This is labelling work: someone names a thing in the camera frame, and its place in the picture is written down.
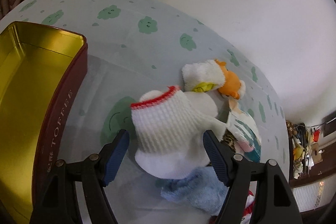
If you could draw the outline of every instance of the cluttered items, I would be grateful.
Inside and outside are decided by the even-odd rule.
[[[311,168],[323,160],[318,144],[320,130],[306,127],[304,123],[286,121],[286,125],[293,155],[293,178],[298,179],[308,175]]]

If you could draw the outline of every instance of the tablecloth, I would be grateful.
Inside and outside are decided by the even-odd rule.
[[[288,179],[288,138],[276,92],[259,68],[199,20],[157,0],[25,0],[0,21],[0,31],[15,20],[86,36],[88,73],[69,114],[58,158],[83,160],[113,140],[119,129],[130,131],[127,155],[105,189],[120,224],[206,223],[209,218],[161,198],[158,180],[134,160],[137,144],[129,104],[150,90],[183,87],[185,64],[218,58],[245,81],[246,95],[239,103],[259,128],[261,162],[275,159]],[[217,92],[211,96],[227,112],[227,100]],[[83,223],[90,223],[80,185],[77,192]]]

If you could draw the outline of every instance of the screw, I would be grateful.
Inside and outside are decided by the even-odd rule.
[[[98,155],[98,154],[91,154],[91,155],[89,156],[89,159],[92,160],[92,161],[95,161],[95,160],[97,160],[98,158],[99,158],[99,155]]]
[[[233,158],[237,161],[241,161],[243,159],[243,156],[241,154],[234,154]]]
[[[270,159],[270,160],[268,161],[268,163],[269,163],[270,165],[272,165],[272,166],[276,166],[276,165],[277,165],[277,161],[274,160],[274,159]]]
[[[55,165],[57,167],[61,167],[63,164],[64,164],[64,160],[58,160],[58,161],[55,162]]]

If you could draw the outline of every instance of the red object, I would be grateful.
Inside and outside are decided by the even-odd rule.
[[[319,140],[320,133],[321,133],[320,129],[317,129],[317,130],[314,131],[314,133],[313,133],[313,136],[314,136],[313,141],[314,142],[317,142]]]
[[[80,48],[61,78],[43,120],[33,167],[31,187],[33,205],[51,166],[57,160],[66,121],[86,73],[87,43],[85,40],[85,44]]]
[[[170,97],[174,96],[175,93],[180,90],[180,88],[176,85],[169,86],[168,88],[169,90],[165,92],[164,94],[160,95],[159,97],[156,97],[154,99],[150,99],[147,101],[131,104],[131,109],[142,109],[142,108],[159,105],[165,102],[166,100],[168,100]]]
[[[254,196],[253,193],[249,190],[249,196]],[[244,213],[243,213],[243,218],[246,217],[248,214],[251,214],[253,212],[253,207],[254,207],[254,200],[244,209]],[[215,224],[217,219],[217,216],[212,216],[209,219],[209,224]]]

